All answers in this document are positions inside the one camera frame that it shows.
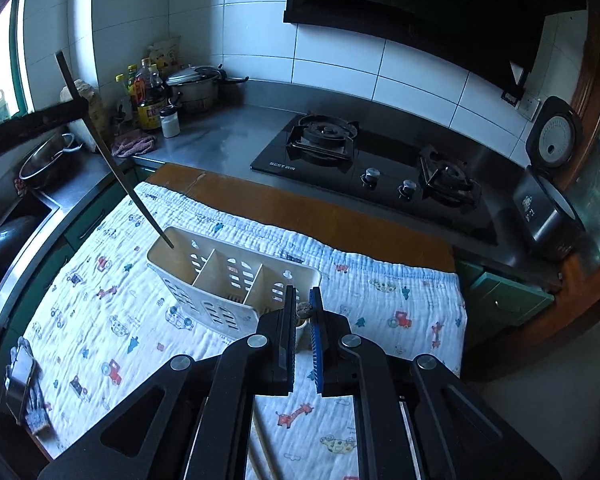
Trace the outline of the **steel pan in sink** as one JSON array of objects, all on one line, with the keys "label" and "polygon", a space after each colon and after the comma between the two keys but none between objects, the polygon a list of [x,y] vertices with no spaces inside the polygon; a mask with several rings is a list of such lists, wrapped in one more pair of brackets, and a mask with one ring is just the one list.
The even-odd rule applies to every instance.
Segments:
[{"label": "steel pan in sink", "polygon": [[73,153],[83,148],[73,133],[55,133],[22,164],[18,178],[26,188],[38,190],[64,171]]}]

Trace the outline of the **black wok in sink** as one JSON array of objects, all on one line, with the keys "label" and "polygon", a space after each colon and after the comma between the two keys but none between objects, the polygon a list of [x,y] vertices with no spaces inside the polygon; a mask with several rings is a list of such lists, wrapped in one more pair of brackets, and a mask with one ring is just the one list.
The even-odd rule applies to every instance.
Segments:
[{"label": "black wok in sink", "polygon": [[28,214],[4,222],[0,226],[0,273],[4,274],[15,261],[31,234],[38,227],[38,219]]}]

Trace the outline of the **round wooden cutting board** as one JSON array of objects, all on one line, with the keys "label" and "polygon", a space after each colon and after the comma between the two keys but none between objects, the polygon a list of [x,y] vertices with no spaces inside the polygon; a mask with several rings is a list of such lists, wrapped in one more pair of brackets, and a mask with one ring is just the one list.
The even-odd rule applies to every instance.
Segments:
[{"label": "round wooden cutting board", "polygon": [[[104,104],[102,104],[100,94],[94,87],[82,79],[76,79],[74,84],[76,85],[76,90],[79,92],[79,96],[87,102],[87,116],[91,125],[98,132],[100,138],[103,141],[107,141],[109,139],[108,115]],[[97,143],[91,135],[91,130],[87,128],[83,119],[70,122],[68,129],[76,140],[83,144],[83,147],[87,151],[91,153],[99,152]]]}]

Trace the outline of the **white patterned table cloth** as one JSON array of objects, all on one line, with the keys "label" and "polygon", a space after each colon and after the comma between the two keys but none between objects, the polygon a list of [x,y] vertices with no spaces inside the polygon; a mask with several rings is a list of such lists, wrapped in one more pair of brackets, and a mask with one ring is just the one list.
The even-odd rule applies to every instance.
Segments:
[{"label": "white patterned table cloth", "polygon": [[460,370],[467,324],[452,273],[340,252],[150,183],[137,196],[163,240],[122,200],[59,270],[24,332],[57,457],[168,359],[218,356],[259,318],[318,288],[326,310],[390,356],[429,353]]}]

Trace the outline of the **pink dish cloth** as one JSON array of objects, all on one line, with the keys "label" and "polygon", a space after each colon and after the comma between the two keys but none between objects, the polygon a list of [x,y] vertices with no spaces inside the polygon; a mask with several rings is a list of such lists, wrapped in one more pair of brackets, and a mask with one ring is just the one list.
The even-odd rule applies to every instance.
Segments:
[{"label": "pink dish cloth", "polygon": [[155,148],[156,138],[138,129],[122,133],[114,139],[111,154],[117,158],[129,158],[151,152]]}]

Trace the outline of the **green cap bottle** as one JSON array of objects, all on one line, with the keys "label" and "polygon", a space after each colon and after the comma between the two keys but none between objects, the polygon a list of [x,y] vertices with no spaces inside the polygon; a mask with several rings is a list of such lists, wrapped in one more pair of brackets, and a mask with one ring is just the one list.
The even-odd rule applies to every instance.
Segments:
[{"label": "green cap bottle", "polygon": [[129,111],[131,113],[131,122],[134,126],[138,125],[137,102],[134,84],[136,73],[137,65],[130,64],[126,68],[125,73],[118,73],[114,77],[114,80],[117,81],[118,84],[122,85],[122,88],[125,93],[125,103],[129,105]]}]

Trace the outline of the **soy sauce bottle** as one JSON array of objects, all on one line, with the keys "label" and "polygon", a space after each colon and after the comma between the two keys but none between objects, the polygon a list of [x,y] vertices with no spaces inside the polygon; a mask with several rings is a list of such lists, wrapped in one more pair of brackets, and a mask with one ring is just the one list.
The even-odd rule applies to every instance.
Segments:
[{"label": "soy sauce bottle", "polygon": [[166,106],[168,92],[157,65],[150,58],[140,61],[134,89],[140,128],[147,132],[158,131],[161,128],[160,112]]}]

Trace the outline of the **white plastic utensil holder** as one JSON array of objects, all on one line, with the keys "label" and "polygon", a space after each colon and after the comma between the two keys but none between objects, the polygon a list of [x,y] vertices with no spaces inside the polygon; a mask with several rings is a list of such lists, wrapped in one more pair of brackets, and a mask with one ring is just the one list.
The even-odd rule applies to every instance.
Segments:
[{"label": "white plastic utensil holder", "polygon": [[169,226],[148,249],[147,264],[175,299],[166,320],[178,330],[204,326],[230,339],[256,331],[259,318],[284,306],[286,288],[309,299],[319,270]]}]

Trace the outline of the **small white jar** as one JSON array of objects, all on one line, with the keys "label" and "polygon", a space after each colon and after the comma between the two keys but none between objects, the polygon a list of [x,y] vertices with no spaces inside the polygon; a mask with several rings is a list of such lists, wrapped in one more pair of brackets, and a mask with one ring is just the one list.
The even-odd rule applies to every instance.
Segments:
[{"label": "small white jar", "polygon": [[160,110],[160,124],[162,134],[166,139],[172,139],[181,132],[178,120],[178,108],[173,105],[165,106]]}]

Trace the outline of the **steel pressure cooker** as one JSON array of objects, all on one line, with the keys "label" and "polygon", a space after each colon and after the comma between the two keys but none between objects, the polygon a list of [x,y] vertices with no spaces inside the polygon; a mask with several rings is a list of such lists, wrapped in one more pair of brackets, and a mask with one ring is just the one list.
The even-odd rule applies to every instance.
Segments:
[{"label": "steel pressure cooker", "polygon": [[210,110],[218,98],[220,88],[230,84],[243,84],[249,77],[230,77],[223,65],[189,65],[166,78],[175,105],[203,112]]}]

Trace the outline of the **black rice cooker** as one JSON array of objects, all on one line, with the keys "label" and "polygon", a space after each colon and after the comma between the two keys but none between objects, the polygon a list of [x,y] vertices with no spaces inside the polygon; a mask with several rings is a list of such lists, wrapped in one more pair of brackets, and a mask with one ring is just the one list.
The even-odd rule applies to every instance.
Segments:
[{"label": "black rice cooker", "polygon": [[579,116],[558,96],[543,103],[526,141],[529,165],[513,195],[521,223],[536,246],[569,252],[584,231],[580,217],[557,186],[582,134]]}]

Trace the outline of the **black gas stove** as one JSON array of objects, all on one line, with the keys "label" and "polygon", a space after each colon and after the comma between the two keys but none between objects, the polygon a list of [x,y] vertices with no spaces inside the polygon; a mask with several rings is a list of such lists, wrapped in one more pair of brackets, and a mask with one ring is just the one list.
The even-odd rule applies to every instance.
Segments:
[{"label": "black gas stove", "polygon": [[427,145],[365,130],[358,122],[299,115],[251,168],[350,196],[494,245],[493,220],[466,164]]}]

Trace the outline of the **wooden glass cabinet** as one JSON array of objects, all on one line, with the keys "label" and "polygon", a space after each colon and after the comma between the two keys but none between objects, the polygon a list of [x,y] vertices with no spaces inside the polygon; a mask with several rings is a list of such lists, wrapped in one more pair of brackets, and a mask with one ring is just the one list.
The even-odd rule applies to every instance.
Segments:
[{"label": "wooden glass cabinet", "polygon": [[562,265],[562,290],[554,304],[524,324],[519,352],[554,350],[600,321],[600,9],[588,10],[588,36],[571,105],[582,119],[583,138],[558,186],[582,214],[586,235]]}]

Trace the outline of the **black range hood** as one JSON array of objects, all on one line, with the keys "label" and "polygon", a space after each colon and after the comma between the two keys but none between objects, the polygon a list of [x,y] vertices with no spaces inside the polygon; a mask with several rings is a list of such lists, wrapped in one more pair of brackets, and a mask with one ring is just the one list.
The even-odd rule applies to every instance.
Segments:
[{"label": "black range hood", "polygon": [[586,0],[287,0],[287,23],[388,39],[469,70],[508,93],[533,70],[544,20]]}]

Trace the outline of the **wall power socket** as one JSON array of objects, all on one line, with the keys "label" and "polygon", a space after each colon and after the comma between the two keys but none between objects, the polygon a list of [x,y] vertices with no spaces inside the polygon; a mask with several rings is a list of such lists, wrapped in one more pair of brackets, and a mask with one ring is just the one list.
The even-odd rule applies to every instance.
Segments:
[{"label": "wall power socket", "polygon": [[542,101],[537,96],[528,96],[525,94],[517,105],[517,110],[520,116],[522,116],[528,122],[532,122],[538,110],[541,106]]}]

